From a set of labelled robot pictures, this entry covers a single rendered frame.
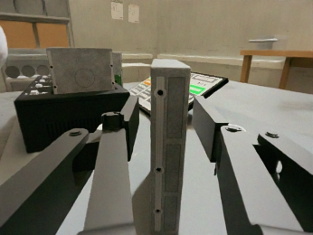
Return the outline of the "grey flat mat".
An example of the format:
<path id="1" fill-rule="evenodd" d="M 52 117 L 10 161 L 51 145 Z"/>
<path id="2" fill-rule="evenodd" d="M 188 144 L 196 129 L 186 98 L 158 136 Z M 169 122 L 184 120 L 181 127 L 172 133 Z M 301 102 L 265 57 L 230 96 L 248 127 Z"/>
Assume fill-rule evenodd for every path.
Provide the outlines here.
<path id="1" fill-rule="evenodd" d="M 273 130 L 313 154 L 313 138 L 276 127 L 257 119 L 212 105 L 232 125 L 250 135 Z M 128 162 L 133 220 L 136 235 L 227 235 L 215 163 L 210 163 L 192 125 L 193 109 L 188 111 L 185 163 L 178 234 L 150 233 L 150 116 L 139 110 L 139 126 L 133 153 Z M 42 151 L 27 153 L 18 117 L 0 161 L 0 185 Z M 94 170 L 56 235 L 77 235 L 83 231 Z"/>

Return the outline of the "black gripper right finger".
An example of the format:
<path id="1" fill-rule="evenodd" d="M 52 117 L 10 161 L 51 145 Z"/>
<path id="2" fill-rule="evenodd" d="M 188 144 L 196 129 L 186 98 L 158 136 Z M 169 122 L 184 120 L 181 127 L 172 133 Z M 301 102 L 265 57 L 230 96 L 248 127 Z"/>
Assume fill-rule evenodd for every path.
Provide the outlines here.
<path id="1" fill-rule="evenodd" d="M 250 135 L 203 96 L 192 125 L 215 163 L 227 235 L 313 235 L 312 153 L 273 130 Z"/>

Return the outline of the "white hard drive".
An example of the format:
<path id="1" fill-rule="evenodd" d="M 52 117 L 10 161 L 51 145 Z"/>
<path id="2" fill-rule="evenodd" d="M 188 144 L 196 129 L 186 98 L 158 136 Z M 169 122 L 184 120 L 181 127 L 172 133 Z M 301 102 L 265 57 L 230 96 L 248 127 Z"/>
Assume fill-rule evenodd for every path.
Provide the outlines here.
<path id="1" fill-rule="evenodd" d="M 150 233 L 178 234 L 191 68 L 154 59 L 150 70 Z"/>

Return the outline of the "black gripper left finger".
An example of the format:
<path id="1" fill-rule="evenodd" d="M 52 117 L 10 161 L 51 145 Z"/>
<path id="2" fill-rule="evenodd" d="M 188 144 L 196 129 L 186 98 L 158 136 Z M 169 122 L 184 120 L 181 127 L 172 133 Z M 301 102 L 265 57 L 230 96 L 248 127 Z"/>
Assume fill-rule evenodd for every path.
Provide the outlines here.
<path id="1" fill-rule="evenodd" d="M 0 185 L 0 235 L 56 235 L 93 170 L 83 231 L 136 235 L 128 162 L 139 126 L 139 95 L 101 115 L 94 133 L 74 128 Z"/>

